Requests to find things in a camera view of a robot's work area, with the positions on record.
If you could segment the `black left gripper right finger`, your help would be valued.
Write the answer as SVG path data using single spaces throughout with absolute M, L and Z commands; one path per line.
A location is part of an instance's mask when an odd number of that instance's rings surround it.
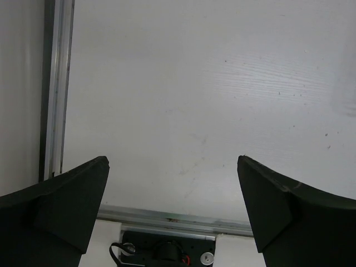
M 355 266 L 355 200 L 239 156 L 237 172 L 266 266 Z

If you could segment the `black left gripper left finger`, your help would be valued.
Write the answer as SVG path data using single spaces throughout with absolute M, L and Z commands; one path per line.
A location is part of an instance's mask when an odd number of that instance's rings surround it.
M 106 156 L 1 196 L 1 266 L 78 266 L 109 174 Z

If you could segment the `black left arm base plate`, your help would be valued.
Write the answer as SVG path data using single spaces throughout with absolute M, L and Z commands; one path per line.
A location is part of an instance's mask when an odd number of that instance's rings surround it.
M 125 231 L 117 266 L 212 266 L 215 242 Z

